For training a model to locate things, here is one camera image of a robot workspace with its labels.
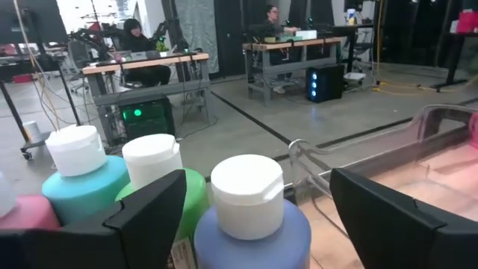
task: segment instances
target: wheel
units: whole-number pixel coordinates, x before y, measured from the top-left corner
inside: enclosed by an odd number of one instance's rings
[[[31,155],[30,152],[24,152],[23,153],[23,158],[25,158],[25,160],[27,160],[27,161],[33,160],[33,156]]]

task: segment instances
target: pink liquid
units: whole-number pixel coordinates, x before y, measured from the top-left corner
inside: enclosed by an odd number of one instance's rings
[[[40,195],[16,198],[16,207],[0,217],[0,229],[58,229],[60,224],[50,202]]]
[[[468,128],[470,130],[470,145],[478,149],[478,113],[473,113]]]

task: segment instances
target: paint bottle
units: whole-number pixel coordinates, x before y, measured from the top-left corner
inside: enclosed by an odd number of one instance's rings
[[[50,202],[41,195],[16,196],[0,173],[0,230],[58,229],[57,216]]]
[[[356,10],[355,8],[347,9],[347,24],[355,25],[356,23]]]

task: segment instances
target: wooden tabletop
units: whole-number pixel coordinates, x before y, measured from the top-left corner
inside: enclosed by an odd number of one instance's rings
[[[342,41],[340,37],[331,37],[326,38],[325,42],[324,39],[315,39],[315,40],[303,40],[303,41],[295,41],[294,46],[313,46],[313,45],[321,45],[321,44],[331,44],[331,43],[339,43]],[[286,49],[292,47],[292,42],[284,42],[284,43],[267,43],[267,44],[252,44],[251,43],[244,43],[242,44],[243,49],[248,50],[255,50],[255,51],[265,51],[270,49]]]
[[[134,69],[134,68],[141,68],[141,67],[153,67],[157,65],[166,65],[166,64],[176,64],[181,62],[189,62],[191,61],[191,56],[178,54],[178,57],[171,57],[171,58],[159,58],[154,60],[146,60],[146,61],[135,61],[132,63],[123,63],[123,69]],[[196,55],[193,55],[193,61],[203,61],[208,60],[209,55],[204,52],[200,52]],[[85,75],[89,74],[96,74],[99,72],[109,72],[109,71],[117,71],[120,70],[121,66],[119,64],[111,64],[103,67],[85,67],[83,68],[83,73]]]

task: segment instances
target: woman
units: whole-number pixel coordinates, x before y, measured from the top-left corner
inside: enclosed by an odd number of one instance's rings
[[[122,39],[122,49],[132,52],[155,50],[156,40],[148,40],[141,31],[141,24],[136,19],[127,19],[123,26],[125,36]],[[126,75],[129,81],[139,81],[145,87],[154,87],[170,82],[171,70],[166,66],[142,67],[128,69]]]
[[[279,19],[279,9],[271,4],[267,5],[267,20],[265,24],[267,25],[267,36],[270,37],[279,37],[279,35],[283,34],[284,32],[291,32],[295,33],[299,29],[296,27],[283,27],[277,23],[277,20]],[[292,57],[290,57],[286,51],[283,51],[281,49],[277,50],[271,50],[270,52],[270,64],[272,65],[277,65],[277,64],[285,64],[285,63],[290,63],[292,60]],[[278,81],[283,81],[286,78],[289,79],[291,78],[292,73],[286,73],[286,74],[279,74],[277,75],[277,80]],[[276,93],[283,94],[285,93],[285,90],[282,86],[274,87],[273,91]]]

